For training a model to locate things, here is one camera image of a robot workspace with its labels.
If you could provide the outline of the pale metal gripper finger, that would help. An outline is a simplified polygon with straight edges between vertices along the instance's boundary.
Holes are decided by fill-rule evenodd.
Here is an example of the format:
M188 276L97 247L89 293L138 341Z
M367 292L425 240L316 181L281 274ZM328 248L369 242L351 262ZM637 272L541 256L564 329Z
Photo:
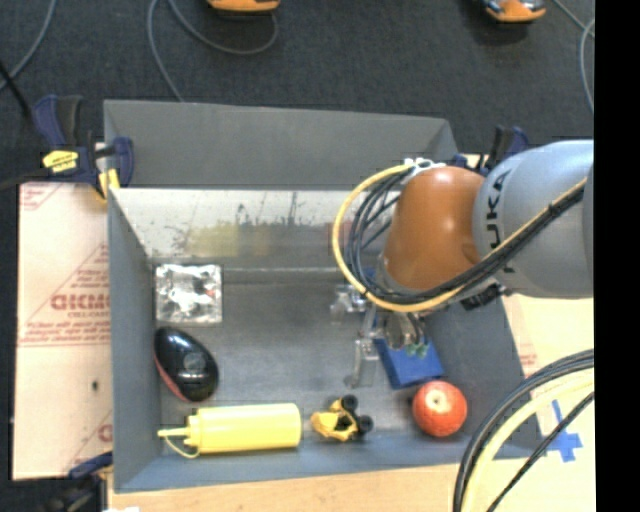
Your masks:
M335 287L334 300L329 306L329 317L333 324L342 324L347 319L363 323L369 310L369 301L352 285Z
M353 346L353 365L344 379L345 385L350 389L372 387L379 364L377 348L370 339L356 339Z

